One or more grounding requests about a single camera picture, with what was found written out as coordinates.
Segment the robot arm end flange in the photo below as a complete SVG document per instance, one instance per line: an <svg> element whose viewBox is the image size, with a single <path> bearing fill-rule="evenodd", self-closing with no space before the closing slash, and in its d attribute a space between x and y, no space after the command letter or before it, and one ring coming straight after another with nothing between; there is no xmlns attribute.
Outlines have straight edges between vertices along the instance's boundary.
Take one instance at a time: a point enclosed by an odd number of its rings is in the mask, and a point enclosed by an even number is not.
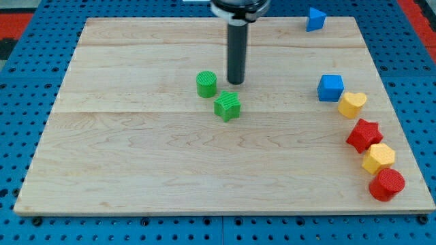
<svg viewBox="0 0 436 245"><path fill-rule="evenodd" d="M211 0L211 11L229 25L241 27L264 16L271 0Z"/></svg>

